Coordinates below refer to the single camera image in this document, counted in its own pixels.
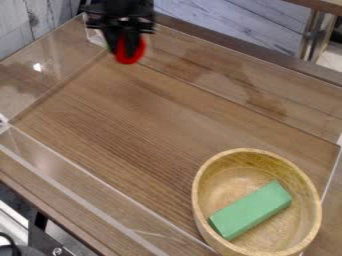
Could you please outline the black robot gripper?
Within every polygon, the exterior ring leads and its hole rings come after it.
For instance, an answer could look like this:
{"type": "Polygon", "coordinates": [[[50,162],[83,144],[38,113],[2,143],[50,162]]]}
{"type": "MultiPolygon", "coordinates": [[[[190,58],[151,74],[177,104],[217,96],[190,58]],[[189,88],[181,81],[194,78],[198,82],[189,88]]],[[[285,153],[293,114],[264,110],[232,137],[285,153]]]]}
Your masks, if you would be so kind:
{"type": "Polygon", "coordinates": [[[154,0],[97,0],[82,6],[82,11],[87,14],[87,27],[103,29],[113,54],[118,48],[118,29],[130,28],[126,32],[126,57],[138,60],[143,48],[141,33],[155,31],[154,0]]]}

